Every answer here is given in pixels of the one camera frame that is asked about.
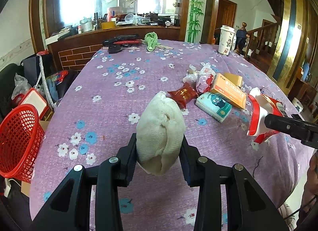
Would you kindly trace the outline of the person's left hand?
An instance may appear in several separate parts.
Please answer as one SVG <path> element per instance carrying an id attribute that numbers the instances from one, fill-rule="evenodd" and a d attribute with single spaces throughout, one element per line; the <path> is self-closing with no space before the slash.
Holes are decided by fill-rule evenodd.
<path id="1" fill-rule="evenodd" d="M 299 211 L 299 221 L 302 221 L 317 201 L 317 153 L 314 153 L 309 162 L 307 171 L 307 181 L 304 185 L 304 191 Z"/>

